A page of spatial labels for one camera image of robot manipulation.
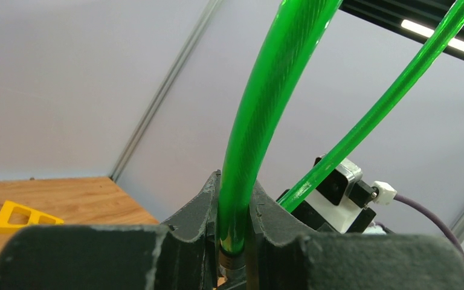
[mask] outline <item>thick green hose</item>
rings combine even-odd
[[[248,203],[282,112],[342,0],[284,0],[264,40],[228,141],[218,202],[219,237],[243,250]]]
[[[293,211],[396,106],[447,47],[449,41],[460,31],[463,24],[464,0],[458,0],[442,19],[433,35],[385,94],[353,129],[279,200],[280,205],[289,212]]]

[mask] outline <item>thin green tube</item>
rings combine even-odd
[[[342,0],[284,0],[264,40],[228,141],[218,201],[219,237],[243,250],[248,203],[260,163],[317,42]]]
[[[287,211],[292,212],[396,106],[447,47],[449,41],[460,31],[463,24],[464,0],[458,0],[442,19],[433,35],[385,94],[353,129],[279,200],[279,204]]]

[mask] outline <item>wooden table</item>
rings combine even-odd
[[[65,224],[157,224],[109,178],[73,178],[0,182],[5,200],[43,211]],[[0,234],[0,251],[11,237]]]

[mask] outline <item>fluorescent light tube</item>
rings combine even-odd
[[[403,20],[403,22],[401,22],[401,27],[425,37],[431,37],[431,35],[433,34],[433,29],[424,27],[421,24],[417,24],[406,19]],[[451,39],[451,41],[449,41],[449,46],[464,52],[464,41],[453,38]]]

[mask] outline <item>green hose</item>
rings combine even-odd
[[[342,0],[284,0],[250,74],[228,141],[218,202],[219,237],[243,250],[248,203],[282,112]]]
[[[449,41],[460,31],[463,24],[464,0],[458,0],[442,19],[433,35],[385,94],[353,129],[279,200],[279,204],[287,211],[293,211],[396,106],[447,47]]]

